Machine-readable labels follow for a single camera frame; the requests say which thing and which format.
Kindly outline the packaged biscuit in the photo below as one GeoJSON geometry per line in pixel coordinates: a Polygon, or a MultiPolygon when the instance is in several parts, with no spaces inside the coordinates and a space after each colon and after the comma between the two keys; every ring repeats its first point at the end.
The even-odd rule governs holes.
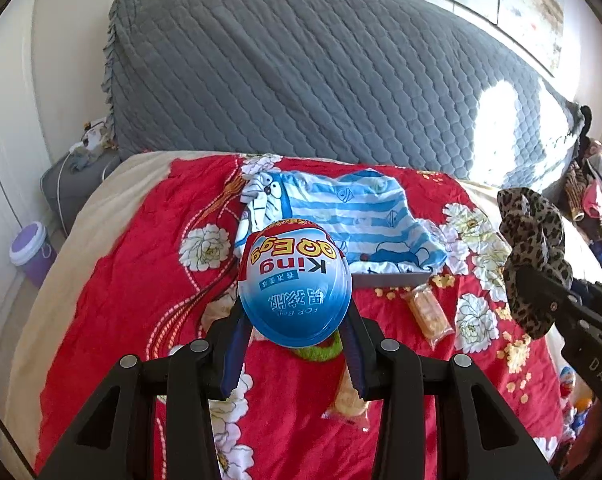
{"type": "Polygon", "coordinates": [[[348,367],[344,367],[333,403],[322,414],[322,419],[368,432],[371,428],[368,411],[369,403],[359,396],[359,391],[353,386],[348,367]]]}
{"type": "Polygon", "coordinates": [[[454,330],[428,284],[415,287],[407,294],[409,310],[431,349],[454,330]]]}

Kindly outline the beige mesh hair net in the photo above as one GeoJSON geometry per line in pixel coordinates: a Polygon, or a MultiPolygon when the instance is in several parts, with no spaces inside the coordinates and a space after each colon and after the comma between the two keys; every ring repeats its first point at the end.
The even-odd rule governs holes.
{"type": "Polygon", "coordinates": [[[227,318],[237,299],[237,284],[232,284],[226,292],[211,301],[201,315],[200,325],[203,333],[208,333],[212,324],[221,318],[227,318]]]}

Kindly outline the leopard print scrunchie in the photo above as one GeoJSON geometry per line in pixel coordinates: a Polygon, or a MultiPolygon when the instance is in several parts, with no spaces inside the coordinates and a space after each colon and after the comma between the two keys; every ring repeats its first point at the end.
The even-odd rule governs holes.
{"type": "Polygon", "coordinates": [[[531,188],[504,188],[498,193],[498,206],[500,232],[510,245],[502,271],[510,315],[530,338],[540,339],[554,320],[518,292],[516,271],[531,266],[563,286],[571,286],[572,267],[565,260],[562,215],[552,202],[531,188]]]}

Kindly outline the blue King egg toy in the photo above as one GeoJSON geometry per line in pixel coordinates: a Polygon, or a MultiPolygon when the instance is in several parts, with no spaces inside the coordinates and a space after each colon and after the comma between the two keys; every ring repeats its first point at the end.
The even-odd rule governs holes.
{"type": "Polygon", "coordinates": [[[338,330],[347,314],[352,299],[348,261],[316,223],[280,220],[248,236],[238,297],[266,339],[290,349],[312,347],[338,330]]]}

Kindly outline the grey flat box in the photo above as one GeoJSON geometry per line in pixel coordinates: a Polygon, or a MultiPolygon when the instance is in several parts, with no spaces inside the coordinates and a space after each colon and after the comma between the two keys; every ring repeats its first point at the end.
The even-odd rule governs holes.
{"type": "Polygon", "coordinates": [[[416,287],[426,284],[431,274],[429,272],[407,273],[353,273],[351,275],[354,289],[364,288],[402,288],[416,287]]]}

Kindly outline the pile of clothes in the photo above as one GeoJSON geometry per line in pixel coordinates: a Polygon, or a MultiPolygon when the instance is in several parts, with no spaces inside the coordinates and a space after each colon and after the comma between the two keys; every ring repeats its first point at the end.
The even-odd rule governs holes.
{"type": "Polygon", "coordinates": [[[564,192],[572,223],[602,267],[602,142],[582,136],[566,173],[564,192]]]}

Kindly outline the red floral bedspread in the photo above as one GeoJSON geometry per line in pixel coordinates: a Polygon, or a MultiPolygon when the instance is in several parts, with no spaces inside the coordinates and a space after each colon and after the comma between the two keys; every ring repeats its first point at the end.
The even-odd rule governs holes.
{"type": "MultiPolygon", "coordinates": [[[[37,460],[47,460],[71,420],[126,353],[166,356],[224,316],[236,293],[231,251],[243,187],[268,172],[298,170],[351,181],[357,168],[264,156],[175,160],[137,208],[126,230],[82,285],[71,324],[61,332],[40,397],[37,460]]],[[[429,344],[408,307],[406,288],[360,290],[361,313],[423,356],[466,352],[486,373],[545,454],[557,445],[562,415],[555,365],[543,341],[515,325],[501,276],[508,252],[464,188],[444,174],[392,166],[366,170],[378,196],[399,194],[446,251],[430,288],[454,334],[429,344]]],[[[345,370],[333,344],[295,353],[251,342],[237,389],[211,406],[225,479],[366,479],[377,429],[329,418],[345,370]]]]}

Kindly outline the blue striped Doraemon cloth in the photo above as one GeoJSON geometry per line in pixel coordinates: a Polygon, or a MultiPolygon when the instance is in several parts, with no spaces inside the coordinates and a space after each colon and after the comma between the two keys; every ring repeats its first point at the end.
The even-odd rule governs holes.
{"type": "Polygon", "coordinates": [[[353,273],[435,272],[446,252],[409,210],[397,179],[375,169],[331,178],[272,168],[248,178],[234,244],[237,257],[248,236],[287,219],[323,228],[353,273]]]}

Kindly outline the purple white bin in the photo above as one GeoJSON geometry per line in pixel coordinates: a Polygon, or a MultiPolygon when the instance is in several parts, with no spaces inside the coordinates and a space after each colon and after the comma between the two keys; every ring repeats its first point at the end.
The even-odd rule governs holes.
{"type": "Polygon", "coordinates": [[[37,288],[44,284],[56,257],[46,226],[39,221],[24,226],[9,248],[11,263],[37,288]]]}

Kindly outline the grey bedside stool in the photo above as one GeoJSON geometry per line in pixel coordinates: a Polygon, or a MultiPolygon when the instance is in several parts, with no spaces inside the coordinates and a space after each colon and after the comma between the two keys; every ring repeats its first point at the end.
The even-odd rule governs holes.
{"type": "Polygon", "coordinates": [[[115,150],[104,151],[95,162],[76,168],[77,158],[66,154],[40,178],[39,187],[47,206],[56,217],[64,235],[68,236],[77,215],[118,165],[121,157],[115,150]]]}

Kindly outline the small items on stool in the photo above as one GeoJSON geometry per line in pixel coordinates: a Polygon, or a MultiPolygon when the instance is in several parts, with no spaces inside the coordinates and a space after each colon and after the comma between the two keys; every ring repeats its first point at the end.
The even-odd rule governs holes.
{"type": "Polygon", "coordinates": [[[114,136],[107,125],[106,118],[85,122],[82,144],[85,150],[99,152],[115,147],[114,136]]]}

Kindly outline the grey quilted headboard cover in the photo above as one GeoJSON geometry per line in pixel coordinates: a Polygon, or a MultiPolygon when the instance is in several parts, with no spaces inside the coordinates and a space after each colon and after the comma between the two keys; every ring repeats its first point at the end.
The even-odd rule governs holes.
{"type": "Polygon", "coordinates": [[[423,0],[113,0],[104,55],[125,157],[272,153],[542,191],[586,125],[523,58],[423,0]]]}

